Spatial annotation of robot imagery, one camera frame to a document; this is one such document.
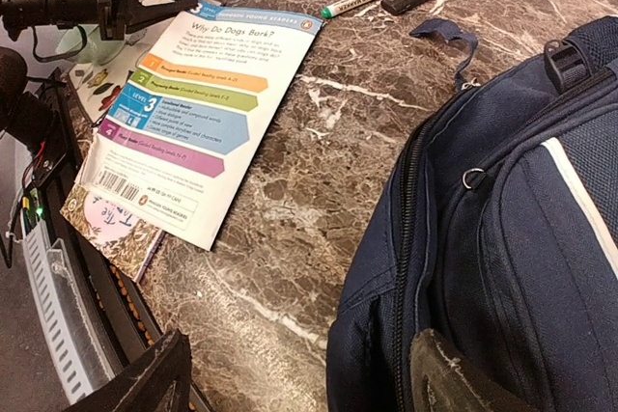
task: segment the black plastic buckle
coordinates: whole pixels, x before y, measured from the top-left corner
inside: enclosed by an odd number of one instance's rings
[[[568,41],[549,41],[545,45],[545,70],[558,93],[564,94],[590,77],[581,52]]]

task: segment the white plastic vent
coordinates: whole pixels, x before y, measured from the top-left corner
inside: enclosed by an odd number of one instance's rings
[[[57,289],[58,275],[54,278],[54,272],[52,272],[54,259],[50,259],[51,255],[63,253],[63,251],[58,243],[53,247],[49,246],[44,222],[40,222],[28,234],[24,242],[30,287],[34,294],[49,353],[67,399],[70,404],[74,404],[94,390],[71,337],[67,317],[60,304]]]

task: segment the backpack pocket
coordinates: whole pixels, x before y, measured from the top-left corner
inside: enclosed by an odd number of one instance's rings
[[[544,410],[618,406],[618,105],[565,122],[504,163],[479,268],[508,361],[499,381]]]

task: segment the book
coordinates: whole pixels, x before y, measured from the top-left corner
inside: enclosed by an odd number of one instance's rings
[[[322,25],[202,0],[180,13],[101,123],[86,188],[209,250]]]
[[[79,183],[73,186],[60,212],[135,283],[144,277],[165,235],[160,228],[105,201]]]

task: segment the orange level bar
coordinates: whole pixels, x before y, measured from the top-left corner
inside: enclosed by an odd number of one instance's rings
[[[154,71],[157,74],[190,81],[205,82],[208,84],[218,84],[219,86],[233,87],[235,89],[243,89],[256,94],[265,91],[268,88],[268,81],[263,77],[250,76],[248,74],[240,74],[238,72],[219,71],[216,69],[205,69],[196,67],[185,67],[182,65],[174,65],[162,58],[149,53],[142,61],[142,67]]]

